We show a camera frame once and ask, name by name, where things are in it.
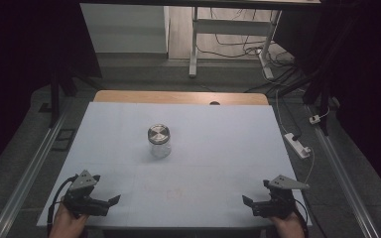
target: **desk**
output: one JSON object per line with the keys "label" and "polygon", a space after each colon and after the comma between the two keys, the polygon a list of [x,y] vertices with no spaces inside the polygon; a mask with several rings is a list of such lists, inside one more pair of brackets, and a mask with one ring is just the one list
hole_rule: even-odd
{"label": "desk", "polygon": [[[156,123],[172,134],[172,153],[160,160],[147,140]],[[122,194],[106,217],[90,217],[104,229],[264,227],[269,220],[254,217],[241,195],[269,200],[263,179],[295,178],[272,107],[243,93],[98,92],[38,225],[62,182],[84,169],[101,175],[91,197]]]}

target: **jar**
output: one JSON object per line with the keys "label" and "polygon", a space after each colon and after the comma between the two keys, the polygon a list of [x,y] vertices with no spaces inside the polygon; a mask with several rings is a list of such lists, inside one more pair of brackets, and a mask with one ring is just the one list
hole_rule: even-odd
{"label": "jar", "polygon": [[148,129],[150,152],[155,158],[167,157],[172,151],[170,145],[170,130],[163,124],[156,124]]}

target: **white wall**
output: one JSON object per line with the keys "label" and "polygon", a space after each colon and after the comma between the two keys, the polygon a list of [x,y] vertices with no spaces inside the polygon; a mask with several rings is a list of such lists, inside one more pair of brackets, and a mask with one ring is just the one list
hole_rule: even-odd
{"label": "white wall", "polygon": [[163,6],[80,4],[97,53],[166,53]]}

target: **jar lid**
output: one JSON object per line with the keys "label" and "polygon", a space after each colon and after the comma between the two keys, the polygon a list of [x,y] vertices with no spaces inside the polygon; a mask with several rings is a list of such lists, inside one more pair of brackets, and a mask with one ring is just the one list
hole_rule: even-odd
{"label": "jar lid", "polygon": [[169,139],[169,128],[163,124],[157,124],[148,129],[148,140],[154,145],[165,144]]}

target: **power strip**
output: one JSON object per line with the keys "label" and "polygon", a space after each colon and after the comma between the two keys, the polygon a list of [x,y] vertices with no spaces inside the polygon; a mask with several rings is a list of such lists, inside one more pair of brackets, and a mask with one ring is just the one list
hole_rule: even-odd
{"label": "power strip", "polygon": [[295,150],[300,159],[309,157],[311,155],[311,149],[309,149],[309,147],[303,147],[299,140],[293,141],[294,136],[293,133],[288,133],[284,135],[284,138],[286,138],[287,142],[293,147],[293,150]]}

